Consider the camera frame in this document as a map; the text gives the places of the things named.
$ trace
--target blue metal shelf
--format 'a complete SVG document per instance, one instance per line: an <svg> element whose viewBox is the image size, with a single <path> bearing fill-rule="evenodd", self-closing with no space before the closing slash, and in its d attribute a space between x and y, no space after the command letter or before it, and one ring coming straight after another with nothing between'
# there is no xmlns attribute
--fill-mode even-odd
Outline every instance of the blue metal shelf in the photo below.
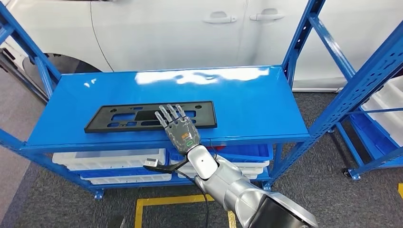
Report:
<svg viewBox="0 0 403 228"><path fill-rule="evenodd" d="M309 137L279 66L62 76L23 149L49 152L166 148L164 131L85 133L102 105L213 101L205 145L301 142Z"/></svg>
<svg viewBox="0 0 403 228"><path fill-rule="evenodd" d="M272 170L258 180L265 190L319 138L348 117L371 94L403 68L403 21L356 72L319 19L325 0L309 0L280 66L149 72L91 73L62 76L24 29L0 3L0 41L11 36L38 66L50 101L27 142L0 129L0 145L10 149L102 198L106 188L162 186L168 182L92 185L44 153L171 147L163 131L84 133L84 126L102 105L211 100L218 127L201 129L205 145L277 143ZM307 130L290 87L297 58L314 28L348 83ZM367 148L365 133L357 130ZM282 158L282 143L297 142ZM350 169L353 179L403 155L398 148L384 156L373 150L373 161Z"/></svg>

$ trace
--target shelf caster wheel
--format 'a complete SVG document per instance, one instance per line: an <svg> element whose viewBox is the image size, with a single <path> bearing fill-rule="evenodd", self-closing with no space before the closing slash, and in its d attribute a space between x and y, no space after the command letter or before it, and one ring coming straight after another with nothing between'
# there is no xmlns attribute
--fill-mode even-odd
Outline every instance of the shelf caster wheel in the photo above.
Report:
<svg viewBox="0 0 403 228"><path fill-rule="evenodd" d="M97 190L94 195L94 199L102 200L104 198L104 190Z"/></svg>
<svg viewBox="0 0 403 228"><path fill-rule="evenodd" d="M360 175L358 175L358 174L352 175L352 174L351 174L351 171L352 171L352 170L353 170L353 169L343 169L343 175L344 175L345 177L348 177L348 178L353 179L354 181L360 180L360 179L361 179Z"/></svg>
<svg viewBox="0 0 403 228"><path fill-rule="evenodd" d="M271 191L271 185L268 183L268 182L266 182L266 183L263 183L262 182L262 185L263 185L263 190L265 190L265 191Z"/></svg>

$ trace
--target floor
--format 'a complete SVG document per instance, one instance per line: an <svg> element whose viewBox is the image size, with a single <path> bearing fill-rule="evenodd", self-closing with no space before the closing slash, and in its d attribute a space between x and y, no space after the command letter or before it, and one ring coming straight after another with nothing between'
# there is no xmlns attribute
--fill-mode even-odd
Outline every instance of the floor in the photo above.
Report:
<svg viewBox="0 0 403 228"><path fill-rule="evenodd" d="M14 78L0 69L0 127L26 140L43 105ZM0 147L0 221L19 187L29 161Z"/></svg>
<svg viewBox="0 0 403 228"><path fill-rule="evenodd" d="M308 125L334 96L295 93ZM34 104L25 105L36 110L30 112L37 118L40 106L33 107ZM353 135L351 128L346 126L346 130ZM363 175L360 181L352 181L341 173L346 166L354 163L340 136L326 134L275 182L273 189L313 213L322 228L401 226L403 199L397 185L403 182L403 169L376 170ZM95 201L85 190L31 164L0 228L105 228L111 218L120 215L126 219L125 227L132 228L137 199L192 194L199 194L194 186L116 189L107 190L103 200ZM214 202L209 207L209 227L228 226L227 213ZM202 227L204 216L203 203L147 206L142 227Z"/></svg>

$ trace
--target yellow floor marking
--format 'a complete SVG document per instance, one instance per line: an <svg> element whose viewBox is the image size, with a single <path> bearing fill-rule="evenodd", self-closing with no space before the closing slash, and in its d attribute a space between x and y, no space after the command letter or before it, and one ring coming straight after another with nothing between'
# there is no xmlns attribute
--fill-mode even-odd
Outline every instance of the yellow floor marking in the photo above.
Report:
<svg viewBox="0 0 403 228"><path fill-rule="evenodd" d="M235 221L235 214L232 211L228 211L228 223L230 228L237 228L237 222Z"/></svg>
<svg viewBox="0 0 403 228"><path fill-rule="evenodd" d="M210 195L206 195L208 201L214 201ZM193 196L176 196L176 197L161 197L161 198L148 198L138 199L136 203L136 212L134 215L134 228L141 228L143 221L143 207L144 206L156 206L167 204L180 204L180 203L198 203L204 202L203 195ZM230 228L236 228L235 215L232 211L228 211L228 223Z"/></svg>
<svg viewBox="0 0 403 228"><path fill-rule="evenodd" d="M399 183L397 187L397 191L399 192L400 196L403 198L403 183Z"/></svg>

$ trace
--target blue storage tray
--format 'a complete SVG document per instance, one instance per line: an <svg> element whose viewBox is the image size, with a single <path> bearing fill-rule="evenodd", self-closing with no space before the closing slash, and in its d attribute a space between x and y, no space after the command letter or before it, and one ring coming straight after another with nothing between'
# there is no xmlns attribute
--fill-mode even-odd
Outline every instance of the blue storage tray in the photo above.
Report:
<svg viewBox="0 0 403 228"><path fill-rule="evenodd" d="M399 145L389 136L387 131L368 114L350 115L350 122L364 147L373 160L396 150ZM403 157L389 161L378 168L402 167Z"/></svg>
<svg viewBox="0 0 403 228"><path fill-rule="evenodd" d="M169 152L165 150L165 164L169 164ZM149 171L143 167L137 168L121 168L121 169L107 169L107 170L77 170L72 171L80 174L82 178L97 178L97 177L122 177L122 176L135 176L135 175L154 175L162 174L161 172Z"/></svg>
<svg viewBox="0 0 403 228"><path fill-rule="evenodd" d="M175 148L167 148L171 160L181 161L183 156ZM214 149L208 148L213 155ZM217 154L230 162L265 162L273 159L273 146L271 144L226 146L216 150Z"/></svg>
<svg viewBox="0 0 403 228"><path fill-rule="evenodd" d="M387 154L399 148L399 145L390 137L390 134L368 114L354 114L350 116L356 127L366 133L382 154Z"/></svg>

